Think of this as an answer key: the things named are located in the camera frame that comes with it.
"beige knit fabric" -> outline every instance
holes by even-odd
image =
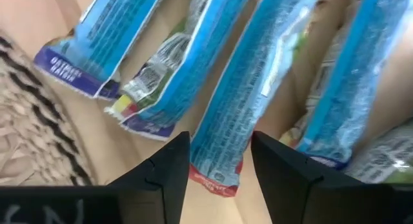
[[[32,71],[0,31],[0,186],[91,185],[71,124]]]

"woven texture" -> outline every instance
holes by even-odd
[[[0,186],[93,184],[70,122],[32,70],[0,31]]]

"plastic wrapper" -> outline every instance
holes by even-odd
[[[106,111],[125,129],[166,140],[190,108],[248,0],[192,0],[185,29],[173,34]]]
[[[343,45],[350,30],[352,20],[356,15],[357,9],[360,5],[360,0],[352,0],[351,4],[347,8],[346,18],[344,25],[338,30],[336,36],[332,40],[332,44],[326,53],[326,56],[321,64],[320,69],[317,71],[316,78],[310,89],[310,94],[306,100],[306,114],[294,125],[291,130],[289,130],[281,141],[290,146],[295,147],[301,138],[303,137],[304,131],[307,128],[309,119],[312,117],[315,107],[317,106],[323,92],[326,88],[328,80],[334,65],[341,53]]]
[[[39,51],[35,65],[88,97],[117,98],[117,69],[160,1],[95,0],[67,36]]]
[[[363,134],[379,76],[413,0],[363,0],[298,150],[337,169]]]
[[[365,183],[413,183],[413,119],[369,143],[343,172]]]
[[[292,65],[317,0],[261,0],[195,133],[190,177],[235,196],[250,135]]]

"cardboard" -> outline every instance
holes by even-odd
[[[83,10],[93,0],[0,0],[0,28],[6,31],[34,57],[48,40],[61,36],[75,25]],[[177,125],[177,133],[194,133],[209,101],[221,71],[227,63],[235,43],[249,20],[258,0],[251,0],[241,15],[230,41],[220,53],[214,70],[191,110]],[[340,26],[348,0],[330,0],[325,3],[319,21],[294,63],[292,70],[279,88],[265,116],[257,125],[275,138],[288,130],[305,111],[305,99],[312,79],[322,61],[331,39]],[[141,68],[157,50],[175,25],[182,20],[189,0],[164,0],[155,12],[146,30],[141,34],[131,54],[121,66],[123,83]],[[382,77],[378,98],[372,111],[364,141],[397,125],[413,113],[413,26],[405,41],[398,45],[398,54],[388,62]],[[68,115],[83,140],[90,163],[100,185],[105,185],[150,157],[164,143],[129,134],[118,127],[117,121],[103,113],[106,101],[91,100],[43,77],[60,97]],[[210,194],[201,185],[188,182],[181,223],[271,223],[254,173],[252,157],[245,154],[241,186],[235,198],[220,198]]]

